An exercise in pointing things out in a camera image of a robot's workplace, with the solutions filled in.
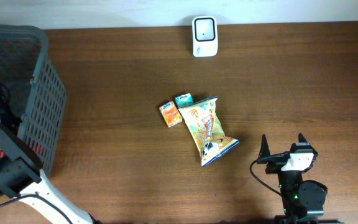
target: white panel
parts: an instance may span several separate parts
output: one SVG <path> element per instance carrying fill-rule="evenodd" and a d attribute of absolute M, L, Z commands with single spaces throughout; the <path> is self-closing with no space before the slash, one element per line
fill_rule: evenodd
<path fill-rule="evenodd" d="M 358 0 L 0 0 L 0 24 L 42 29 L 358 21 Z"/>

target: teal packet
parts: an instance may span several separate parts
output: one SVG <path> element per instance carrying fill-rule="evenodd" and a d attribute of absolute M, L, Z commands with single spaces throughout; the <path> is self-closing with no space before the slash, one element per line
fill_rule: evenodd
<path fill-rule="evenodd" d="M 192 105 L 194 103 L 190 93 L 175 97 L 175 101 L 177 103 L 178 108 L 182 106 Z"/>

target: gray bin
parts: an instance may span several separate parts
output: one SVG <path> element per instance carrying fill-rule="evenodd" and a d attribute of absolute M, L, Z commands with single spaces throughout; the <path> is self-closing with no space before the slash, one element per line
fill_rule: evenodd
<path fill-rule="evenodd" d="M 39 155 L 49 177 L 67 95 L 48 45 L 36 27 L 0 25 L 0 82 L 10 91 L 13 113 L 22 119 L 17 137 Z"/>

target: table surface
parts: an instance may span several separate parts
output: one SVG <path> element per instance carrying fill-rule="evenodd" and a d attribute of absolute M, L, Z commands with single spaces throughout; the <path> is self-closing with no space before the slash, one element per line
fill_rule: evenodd
<path fill-rule="evenodd" d="M 249 173 L 262 134 L 279 153 L 302 132 L 319 152 L 304 179 L 329 188 L 324 219 L 358 223 L 358 22 L 218 30 L 211 58 L 192 56 L 190 27 L 46 31 L 68 94 L 52 183 L 107 224 L 249 223 L 283 213 Z M 158 110 L 183 93 L 218 95 L 241 142 L 208 167 L 185 123 L 168 129 Z M 15 203 L 0 223 L 48 221 Z"/>

